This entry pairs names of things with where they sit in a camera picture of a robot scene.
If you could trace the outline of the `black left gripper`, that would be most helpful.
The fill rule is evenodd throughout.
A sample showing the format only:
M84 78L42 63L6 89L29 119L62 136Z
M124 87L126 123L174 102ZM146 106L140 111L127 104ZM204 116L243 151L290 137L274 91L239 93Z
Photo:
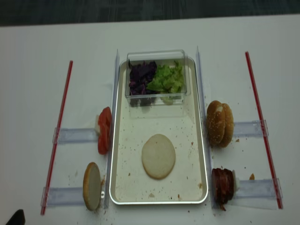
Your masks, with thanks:
M25 215L22 209L17 210L6 225L25 225Z

